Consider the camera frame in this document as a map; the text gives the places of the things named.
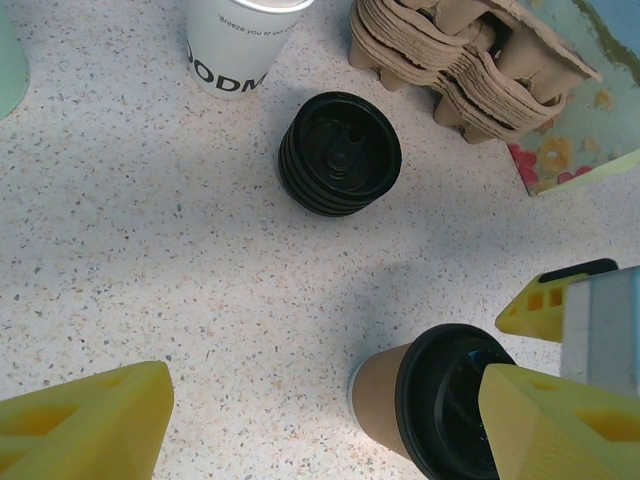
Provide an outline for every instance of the black lid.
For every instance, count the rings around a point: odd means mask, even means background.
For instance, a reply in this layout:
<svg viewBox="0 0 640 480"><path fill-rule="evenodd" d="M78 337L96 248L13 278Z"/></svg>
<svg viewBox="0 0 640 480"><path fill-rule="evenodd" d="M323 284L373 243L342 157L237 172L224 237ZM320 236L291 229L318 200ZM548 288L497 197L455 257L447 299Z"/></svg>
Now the black lid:
<svg viewBox="0 0 640 480"><path fill-rule="evenodd" d="M478 407L491 363L515 364L488 333L471 325L434 327L411 345L398 372L396 417L416 466L432 480L497 480Z"/></svg>
<svg viewBox="0 0 640 480"><path fill-rule="evenodd" d="M343 215L384 195L400 164L400 143L386 117L366 100L341 92L305 103L279 153L283 183L297 190L296 200Z"/></svg>

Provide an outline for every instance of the white countertop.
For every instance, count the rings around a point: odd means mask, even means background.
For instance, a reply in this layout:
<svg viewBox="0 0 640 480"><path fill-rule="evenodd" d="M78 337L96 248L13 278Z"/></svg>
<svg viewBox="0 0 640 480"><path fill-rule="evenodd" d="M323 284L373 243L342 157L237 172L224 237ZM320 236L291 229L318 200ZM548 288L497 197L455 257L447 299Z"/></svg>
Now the white countertop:
<svg viewBox="0 0 640 480"><path fill-rule="evenodd" d="M557 372L557 346L494 318L535 274L640 263L640 170L529 198L504 144L467 145L426 90L349 67L346 0L318 0L258 94L217 101L174 1L8 0L32 79L0 121L2 397L160 359L176 404L159 479L421 478L354 425L354 367L468 322ZM404 150L395 187L339 220L276 176L326 90L377 105Z"/></svg>

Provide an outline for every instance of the terrazzo surface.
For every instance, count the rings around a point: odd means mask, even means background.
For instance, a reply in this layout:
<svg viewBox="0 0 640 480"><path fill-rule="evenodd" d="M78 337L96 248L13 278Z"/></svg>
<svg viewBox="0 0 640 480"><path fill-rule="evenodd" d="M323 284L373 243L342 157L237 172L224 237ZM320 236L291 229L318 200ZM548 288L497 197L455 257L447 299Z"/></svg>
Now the terrazzo surface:
<svg viewBox="0 0 640 480"><path fill-rule="evenodd" d="M182 4L7 7L32 78L0 121L0 395L164 360L157 479L422 478L353 423L356 365L464 322L557 373L557 346L499 334L497 313L545 270L640 263L640 170L527 197L504 144L467 145L428 91L348 66L347 1L318 0L235 103L190 78ZM338 220L276 174L288 123L327 90L373 102L404 150L394 188Z"/></svg>

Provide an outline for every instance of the yellow plastic part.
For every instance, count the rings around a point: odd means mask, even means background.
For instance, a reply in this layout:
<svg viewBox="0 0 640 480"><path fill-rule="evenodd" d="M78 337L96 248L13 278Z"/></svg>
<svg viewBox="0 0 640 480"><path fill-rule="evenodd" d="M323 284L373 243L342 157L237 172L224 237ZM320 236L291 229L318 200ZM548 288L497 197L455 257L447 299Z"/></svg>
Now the yellow plastic part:
<svg viewBox="0 0 640 480"><path fill-rule="evenodd" d="M500 480L640 478L640 401L515 365L478 397Z"/></svg>
<svg viewBox="0 0 640 480"><path fill-rule="evenodd" d="M538 275L496 318L496 328L503 333L562 342L562 326L567 288L586 278L586 273L539 283Z"/></svg>
<svg viewBox="0 0 640 480"><path fill-rule="evenodd" d="M150 479L172 409L163 362L0 402L0 480Z"/></svg>

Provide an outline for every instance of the stack of cup carriers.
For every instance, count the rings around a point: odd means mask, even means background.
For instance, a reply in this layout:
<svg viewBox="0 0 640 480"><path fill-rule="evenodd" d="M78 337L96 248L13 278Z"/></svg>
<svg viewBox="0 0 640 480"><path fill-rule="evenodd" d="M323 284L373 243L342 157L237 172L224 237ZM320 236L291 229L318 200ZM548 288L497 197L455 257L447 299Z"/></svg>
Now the stack of cup carriers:
<svg viewBox="0 0 640 480"><path fill-rule="evenodd" d="M469 143L514 141L556 117L571 87L600 81L514 0L355 0L350 26L351 65L379 69L390 91L433 87L435 121Z"/></svg>

